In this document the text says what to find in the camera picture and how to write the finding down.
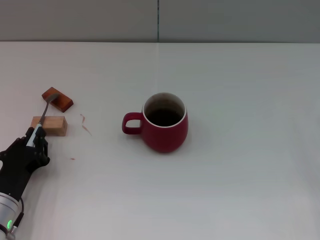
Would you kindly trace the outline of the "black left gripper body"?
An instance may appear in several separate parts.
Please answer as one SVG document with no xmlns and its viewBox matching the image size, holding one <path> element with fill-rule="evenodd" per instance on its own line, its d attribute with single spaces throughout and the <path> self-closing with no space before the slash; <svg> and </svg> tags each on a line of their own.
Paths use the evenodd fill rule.
<svg viewBox="0 0 320 240">
<path fill-rule="evenodd" d="M 28 165 L 35 159 L 36 149 L 30 146 L 8 148 L 0 153 L 0 192 L 20 200 L 32 171 Z"/>
</svg>

